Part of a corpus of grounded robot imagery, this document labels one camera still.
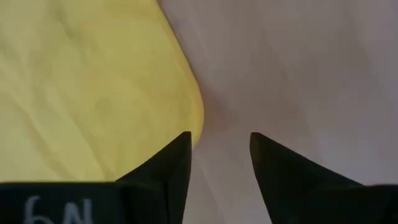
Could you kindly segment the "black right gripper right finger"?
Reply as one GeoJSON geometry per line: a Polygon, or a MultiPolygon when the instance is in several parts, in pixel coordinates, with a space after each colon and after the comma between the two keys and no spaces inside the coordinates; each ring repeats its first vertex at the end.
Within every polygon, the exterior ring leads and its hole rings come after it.
{"type": "Polygon", "coordinates": [[[251,133],[249,150],[272,223],[297,223],[304,202],[319,190],[362,186],[258,132],[251,133]]]}

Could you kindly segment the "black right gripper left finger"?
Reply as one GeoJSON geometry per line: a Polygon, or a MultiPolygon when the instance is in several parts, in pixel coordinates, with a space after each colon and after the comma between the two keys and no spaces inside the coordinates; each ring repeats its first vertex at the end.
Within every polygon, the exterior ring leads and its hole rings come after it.
{"type": "Polygon", "coordinates": [[[192,134],[184,131],[117,180],[126,223],[182,224],[192,168],[192,134]]]}

